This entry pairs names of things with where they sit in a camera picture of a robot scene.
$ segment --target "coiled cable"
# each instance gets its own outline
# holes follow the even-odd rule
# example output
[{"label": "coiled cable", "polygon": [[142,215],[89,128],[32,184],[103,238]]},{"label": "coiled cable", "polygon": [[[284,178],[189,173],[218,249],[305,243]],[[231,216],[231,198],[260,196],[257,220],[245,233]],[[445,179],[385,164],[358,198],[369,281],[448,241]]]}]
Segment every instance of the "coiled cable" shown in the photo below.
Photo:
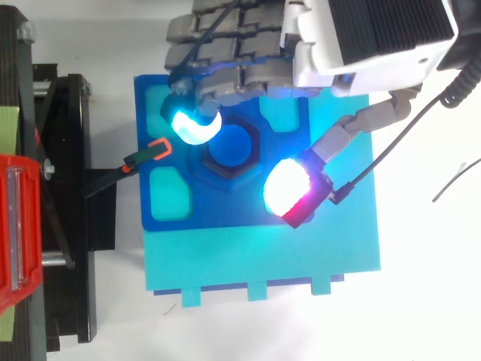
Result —
[{"label": "coiled cable", "polygon": [[481,82],[481,50],[461,70],[456,79],[440,94],[441,104],[457,108]]}]

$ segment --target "robotic hand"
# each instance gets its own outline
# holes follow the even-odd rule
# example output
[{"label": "robotic hand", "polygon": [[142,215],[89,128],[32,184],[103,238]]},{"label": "robotic hand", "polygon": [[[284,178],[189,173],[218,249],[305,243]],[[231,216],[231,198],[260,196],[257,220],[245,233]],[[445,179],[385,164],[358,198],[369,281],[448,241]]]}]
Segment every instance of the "robotic hand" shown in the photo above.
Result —
[{"label": "robotic hand", "polygon": [[[479,2],[453,3],[479,22]],[[192,14],[168,28],[173,45],[165,68],[172,93],[161,113],[184,141],[201,144],[220,129],[220,106],[259,96],[317,96],[325,87],[335,96],[389,91],[392,99],[342,117],[309,150],[272,171],[266,205],[297,227],[327,198],[341,202],[434,104],[455,108],[471,93],[481,80],[478,48],[452,85],[363,174],[334,191],[325,164],[358,133],[406,119],[420,84],[458,36],[449,0],[195,0]],[[191,139],[194,128],[203,136]],[[307,185],[290,204],[278,205],[272,190],[295,169],[304,170],[300,179]]]},{"label": "robotic hand", "polygon": [[168,27],[165,68],[174,89],[195,81],[195,106],[213,117],[257,96],[419,85],[457,35],[448,0],[195,0]]}]

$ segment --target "blue puzzle board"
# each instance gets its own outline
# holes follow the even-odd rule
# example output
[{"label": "blue puzzle board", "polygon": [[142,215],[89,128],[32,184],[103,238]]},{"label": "blue puzzle board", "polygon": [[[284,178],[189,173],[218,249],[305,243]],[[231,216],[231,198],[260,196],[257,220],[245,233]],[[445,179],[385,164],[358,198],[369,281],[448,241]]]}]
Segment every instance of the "blue puzzle board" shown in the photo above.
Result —
[{"label": "blue puzzle board", "polygon": [[[138,110],[138,143],[144,148],[153,139],[166,136],[176,150],[176,135],[159,115],[159,105],[168,94],[165,76],[142,76],[135,80],[136,106]],[[261,99],[257,108],[263,108],[262,116],[283,121],[271,122],[272,129],[280,134],[289,134],[296,129],[305,129],[309,122],[309,142],[315,141],[336,120],[346,114],[354,114],[368,104],[367,97],[337,99],[328,90],[315,99],[300,102]],[[307,105],[307,111],[292,112],[292,102]],[[306,147],[299,141],[297,146]],[[290,152],[301,149],[292,147]],[[189,149],[180,154],[189,159]],[[274,166],[286,156],[280,153]],[[304,279],[310,280],[315,295],[330,293],[332,275],[366,272],[380,269],[379,242],[377,237],[376,202],[374,176],[371,174],[361,182],[351,195],[340,205],[325,202],[313,219],[299,227],[290,229],[278,223],[267,213],[265,219],[274,218],[274,223],[263,225],[236,226],[235,221],[224,227],[159,231],[153,223],[177,222],[192,215],[192,198],[195,189],[183,178],[182,164],[188,160],[149,164],[141,168],[141,204],[144,225],[144,247],[146,260],[147,289],[168,292],[180,290],[184,306],[200,305],[201,290],[206,287],[246,284],[249,300],[265,299],[267,286],[273,282]],[[360,135],[332,163],[326,171],[337,186],[352,180],[372,161],[371,137]],[[270,171],[269,166],[260,171],[264,179],[258,179],[258,192],[250,199],[262,197],[262,186]],[[237,192],[239,188],[217,187],[223,192]],[[223,214],[229,221],[236,214]]]},{"label": "blue puzzle board", "polygon": [[[164,76],[135,80],[139,149],[162,136],[174,149],[162,160],[162,167],[156,162],[141,166],[144,228],[155,232],[282,224],[279,217],[266,211],[262,189],[279,159],[296,156],[310,146],[308,101],[263,98],[221,108],[223,126],[227,122],[247,123],[260,138],[258,163],[233,179],[225,179],[204,165],[207,145],[184,143],[160,117],[159,109],[168,94],[166,82]],[[181,189],[176,187],[179,182],[185,182]],[[172,202],[166,205],[166,199]]]}]

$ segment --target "hexagonal recess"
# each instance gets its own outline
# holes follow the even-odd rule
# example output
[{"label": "hexagonal recess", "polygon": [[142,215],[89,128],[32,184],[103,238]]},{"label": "hexagonal recess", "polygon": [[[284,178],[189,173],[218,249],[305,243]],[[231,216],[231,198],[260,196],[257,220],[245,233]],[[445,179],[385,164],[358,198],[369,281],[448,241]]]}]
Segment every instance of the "hexagonal recess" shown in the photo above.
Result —
[{"label": "hexagonal recess", "polygon": [[262,170],[261,132],[253,124],[237,115],[228,115],[222,119],[222,124],[241,126],[249,133],[253,148],[247,161],[235,167],[220,165],[210,155],[208,144],[204,144],[189,151],[189,167],[193,175],[213,187],[233,190]]},{"label": "hexagonal recess", "polygon": [[206,145],[202,148],[201,162],[210,170],[216,172],[218,175],[225,179],[233,179],[239,177],[240,175],[247,173],[261,161],[261,133],[252,124],[248,123],[246,120],[239,116],[230,115],[223,120],[224,126],[236,125],[244,128],[250,135],[250,140],[252,142],[252,151],[250,152],[249,158],[238,166],[228,167],[221,165],[210,155],[209,148]]}]

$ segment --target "white table surface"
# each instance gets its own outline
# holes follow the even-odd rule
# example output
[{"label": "white table surface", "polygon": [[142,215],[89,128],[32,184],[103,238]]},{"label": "white table surface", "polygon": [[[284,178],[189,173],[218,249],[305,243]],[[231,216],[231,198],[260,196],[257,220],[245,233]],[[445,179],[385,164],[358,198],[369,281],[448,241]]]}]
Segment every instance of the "white table surface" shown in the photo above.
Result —
[{"label": "white table surface", "polygon": [[[137,149],[133,77],[159,74],[169,19],[187,0],[11,0],[38,29],[34,62],[57,62],[93,85],[93,166],[117,167]],[[455,76],[433,74],[417,112]],[[138,178],[118,185],[116,250],[97,252],[98,334],[61,338],[52,361],[307,361],[481,359],[481,166],[435,205],[461,163],[481,157],[480,91],[438,105],[376,170],[381,272],[347,275],[330,296],[275,287],[209,292],[200,308],[145,291]],[[373,136],[379,154],[406,122]]]}]

